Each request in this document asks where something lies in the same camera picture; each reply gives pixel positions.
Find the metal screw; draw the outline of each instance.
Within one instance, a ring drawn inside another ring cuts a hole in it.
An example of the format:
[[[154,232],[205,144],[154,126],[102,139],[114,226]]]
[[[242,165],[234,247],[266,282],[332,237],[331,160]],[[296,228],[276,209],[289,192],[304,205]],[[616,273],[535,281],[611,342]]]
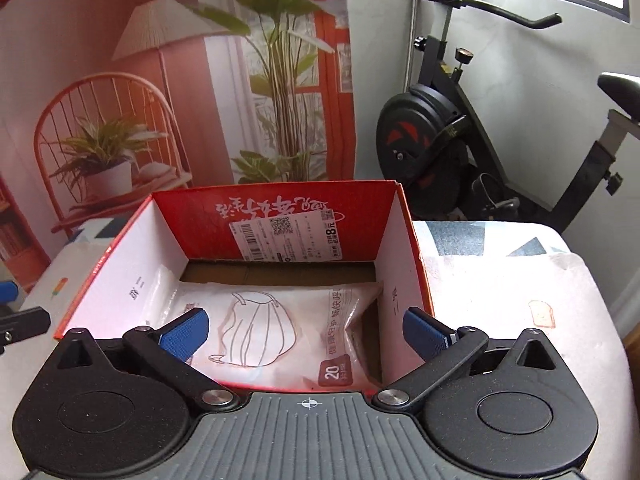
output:
[[[234,394],[229,390],[207,390],[202,394],[202,400],[209,406],[225,406],[234,400]]]
[[[409,395],[402,390],[382,390],[378,394],[378,400],[387,406],[402,406],[409,402]]]

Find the wicker chair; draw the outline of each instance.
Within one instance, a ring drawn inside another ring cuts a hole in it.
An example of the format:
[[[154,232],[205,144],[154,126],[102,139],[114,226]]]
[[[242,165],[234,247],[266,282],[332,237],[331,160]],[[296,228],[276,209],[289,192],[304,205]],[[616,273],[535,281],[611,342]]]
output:
[[[117,118],[144,123],[149,130],[166,134],[147,141],[148,151],[135,155],[132,164],[134,190],[110,200],[96,200],[89,196],[83,178],[74,182],[73,175],[51,176],[68,161],[58,144],[67,137],[78,136],[77,119],[94,124]],[[82,78],[69,85],[47,105],[36,126],[33,147],[44,185],[49,194],[58,222],[52,232],[72,228],[91,218],[109,217],[135,210],[156,190],[185,187],[191,181],[184,150],[176,144],[178,127],[164,95],[141,77],[105,72]],[[164,174],[149,181],[135,181],[146,165],[156,163]]]

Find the lamp shade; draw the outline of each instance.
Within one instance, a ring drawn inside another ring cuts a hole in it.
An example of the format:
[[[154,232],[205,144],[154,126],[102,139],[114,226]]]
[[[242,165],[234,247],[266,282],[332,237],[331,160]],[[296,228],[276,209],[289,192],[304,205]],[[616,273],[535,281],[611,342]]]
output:
[[[206,22],[175,0],[151,0],[133,9],[112,59],[188,38],[225,33],[226,28]]]

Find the ribbed black surface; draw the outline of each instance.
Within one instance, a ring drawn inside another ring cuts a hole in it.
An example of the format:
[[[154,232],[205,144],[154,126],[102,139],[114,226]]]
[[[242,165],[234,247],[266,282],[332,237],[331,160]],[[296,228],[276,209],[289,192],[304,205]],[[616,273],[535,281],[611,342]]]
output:
[[[37,474],[35,480],[49,480]],[[360,394],[254,394],[207,415],[188,443],[135,480],[478,480],[437,455],[414,421]],[[565,475],[562,480],[577,480]]]

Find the mask illustration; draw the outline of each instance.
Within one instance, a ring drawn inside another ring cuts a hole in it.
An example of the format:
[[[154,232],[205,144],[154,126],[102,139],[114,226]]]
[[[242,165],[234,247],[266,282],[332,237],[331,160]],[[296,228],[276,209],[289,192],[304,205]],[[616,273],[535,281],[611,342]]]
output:
[[[296,332],[285,308],[264,292],[234,292],[234,301],[218,328],[219,364],[260,367],[273,363],[296,342]]]

